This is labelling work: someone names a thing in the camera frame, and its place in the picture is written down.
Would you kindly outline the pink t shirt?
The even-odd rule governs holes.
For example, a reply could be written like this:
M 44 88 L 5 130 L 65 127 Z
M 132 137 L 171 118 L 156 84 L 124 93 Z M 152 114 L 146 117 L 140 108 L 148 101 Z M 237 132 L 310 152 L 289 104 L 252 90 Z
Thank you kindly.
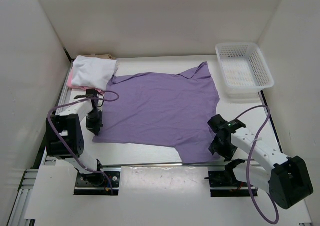
M 88 71 L 75 71 L 72 68 L 68 79 L 67 79 L 67 87 L 71 89 L 79 89 L 79 90 L 88 90 L 95 89 L 99 92 L 102 92 L 106 89 L 106 85 L 103 85 L 103 80 L 99 80 L 95 78 L 94 74 Z

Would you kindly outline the white t shirt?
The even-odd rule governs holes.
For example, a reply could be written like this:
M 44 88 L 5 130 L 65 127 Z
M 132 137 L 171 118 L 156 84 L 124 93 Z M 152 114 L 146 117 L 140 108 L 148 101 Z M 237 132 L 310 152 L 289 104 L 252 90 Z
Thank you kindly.
M 74 72 L 86 71 L 94 74 L 94 78 L 103 81 L 102 84 L 106 85 L 107 89 L 107 84 L 117 71 L 117 60 L 78 56 L 72 64 L 72 69 Z

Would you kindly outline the lavender t shirt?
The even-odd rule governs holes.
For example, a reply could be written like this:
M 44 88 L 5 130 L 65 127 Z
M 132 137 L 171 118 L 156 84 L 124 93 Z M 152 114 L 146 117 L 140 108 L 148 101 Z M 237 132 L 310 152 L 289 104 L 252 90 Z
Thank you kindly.
M 94 143 L 174 148 L 183 163 L 214 161 L 215 134 L 208 121 L 220 101 L 208 63 L 179 74 L 114 76 L 102 109 L 102 128 Z

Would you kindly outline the beige t shirt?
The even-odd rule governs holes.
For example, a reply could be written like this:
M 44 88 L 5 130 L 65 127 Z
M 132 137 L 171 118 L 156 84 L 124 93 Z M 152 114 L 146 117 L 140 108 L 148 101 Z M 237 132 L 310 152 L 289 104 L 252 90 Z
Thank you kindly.
M 104 60 L 116 60 L 117 58 L 115 56 L 112 56 L 111 54 L 102 54 L 102 55 L 96 55 L 97 58 L 99 59 L 104 59 Z

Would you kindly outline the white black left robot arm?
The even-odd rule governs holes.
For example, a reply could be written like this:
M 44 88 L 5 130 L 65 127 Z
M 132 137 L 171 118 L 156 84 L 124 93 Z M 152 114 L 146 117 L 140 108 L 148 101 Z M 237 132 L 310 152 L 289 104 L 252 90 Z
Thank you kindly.
M 101 162 L 85 151 L 81 122 L 86 119 L 86 129 L 97 136 L 103 127 L 103 112 L 99 99 L 80 99 L 49 110 L 46 118 L 47 155 L 63 160 L 78 171 L 93 187 L 101 187 L 107 180 Z

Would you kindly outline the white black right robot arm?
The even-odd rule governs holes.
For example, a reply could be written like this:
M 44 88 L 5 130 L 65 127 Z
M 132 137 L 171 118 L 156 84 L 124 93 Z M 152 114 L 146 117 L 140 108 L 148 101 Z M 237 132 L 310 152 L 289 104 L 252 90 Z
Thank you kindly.
M 260 167 L 251 167 L 243 159 L 234 159 L 237 149 L 252 154 L 251 158 Z M 291 208 L 314 192 L 307 165 L 301 157 L 289 157 L 262 140 L 255 140 L 254 134 L 247 128 L 242 127 L 234 133 L 219 130 L 209 151 L 228 163 L 224 170 L 227 184 L 236 186 L 244 182 L 261 189 L 282 209 Z

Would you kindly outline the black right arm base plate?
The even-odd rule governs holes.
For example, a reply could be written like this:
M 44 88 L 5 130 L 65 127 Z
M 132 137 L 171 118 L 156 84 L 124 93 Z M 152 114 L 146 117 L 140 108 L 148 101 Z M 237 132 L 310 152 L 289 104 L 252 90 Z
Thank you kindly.
M 209 171 L 210 197 L 211 198 L 249 198 L 250 193 L 246 182 L 235 180 L 228 181 L 224 171 Z

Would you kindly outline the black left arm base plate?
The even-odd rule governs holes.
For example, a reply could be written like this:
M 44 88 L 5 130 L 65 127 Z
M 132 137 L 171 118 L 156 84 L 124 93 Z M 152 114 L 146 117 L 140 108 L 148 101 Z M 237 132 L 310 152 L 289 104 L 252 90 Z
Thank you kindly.
M 77 173 L 73 194 L 76 196 L 118 196 L 121 181 L 120 168 L 105 171 L 110 182 L 101 174 Z

